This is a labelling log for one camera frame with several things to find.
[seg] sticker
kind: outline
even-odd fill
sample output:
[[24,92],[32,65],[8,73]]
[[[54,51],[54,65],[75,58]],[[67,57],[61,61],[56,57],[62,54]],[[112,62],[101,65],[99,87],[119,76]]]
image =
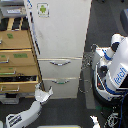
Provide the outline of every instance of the sticker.
[[26,53],[13,54],[14,58],[28,58]]
[[20,14],[20,9],[7,10],[9,14]]
[[46,3],[37,4],[39,17],[49,17],[49,6]]
[[8,33],[7,36],[9,39],[13,39],[13,35],[11,33]]
[[8,68],[9,70],[13,69],[13,68]]
[[1,58],[6,58],[6,56],[5,55],[1,55]]

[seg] open drawer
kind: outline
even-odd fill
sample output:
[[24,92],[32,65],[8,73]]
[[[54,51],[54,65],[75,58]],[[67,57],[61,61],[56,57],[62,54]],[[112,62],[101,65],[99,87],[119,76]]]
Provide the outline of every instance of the open drawer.
[[33,79],[30,78],[28,79],[28,81],[26,80],[26,81],[20,81],[20,82],[0,82],[0,93],[35,92],[35,85],[37,83],[39,83],[38,76],[34,76]]
[[0,50],[0,66],[35,65],[31,49]]
[[27,30],[0,32],[0,49],[31,48]]
[[0,66],[0,77],[16,77],[16,76],[33,76],[38,75],[38,69],[36,65],[29,66]]

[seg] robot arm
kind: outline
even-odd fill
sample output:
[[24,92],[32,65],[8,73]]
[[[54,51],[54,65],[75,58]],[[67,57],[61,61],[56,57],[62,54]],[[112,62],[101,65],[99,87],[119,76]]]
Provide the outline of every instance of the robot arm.
[[90,117],[92,118],[93,123],[94,123],[93,128],[100,128],[100,124],[99,124],[99,122],[98,122],[97,117],[96,117],[96,116],[90,116]]
[[114,34],[112,36],[111,39],[111,47],[108,47],[107,50],[103,50],[104,52],[104,56],[101,57],[100,59],[100,67],[104,68],[106,67],[107,69],[109,68],[113,55],[115,54],[118,45],[120,44],[120,42],[124,39],[123,36],[121,36],[120,34]]
[[40,88],[41,83],[36,85],[35,98],[37,101],[32,103],[30,109],[15,115],[10,114],[6,117],[7,128],[25,128],[39,117],[42,105],[45,104],[53,94],[52,87],[49,92],[44,92]]

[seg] refrigerator drawer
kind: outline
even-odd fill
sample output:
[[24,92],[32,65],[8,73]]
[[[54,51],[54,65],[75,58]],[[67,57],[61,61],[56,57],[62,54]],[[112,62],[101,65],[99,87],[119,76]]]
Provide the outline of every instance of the refrigerator drawer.
[[0,66],[27,66],[35,65],[31,49],[1,50]]
[[38,70],[36,65],[30,66],[10,66],[1,67],[0,66],[0,77],[14,77],[14,76],[33,76],[38,75]]
[[77,98],[79,79],[43,79],[45,91],[52,86],[52,99]]
[[79,77],[82,66],[82,58],[38,60],[38,63],[42,73],[42,78]]

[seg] refrigerator door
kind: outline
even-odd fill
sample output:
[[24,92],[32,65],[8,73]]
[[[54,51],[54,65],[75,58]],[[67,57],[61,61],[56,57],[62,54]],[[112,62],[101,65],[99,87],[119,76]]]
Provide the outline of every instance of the refrigerator door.
[[27,11],[32,11],[37,58],[81,57],[90,7],[91,0],[30,0]]

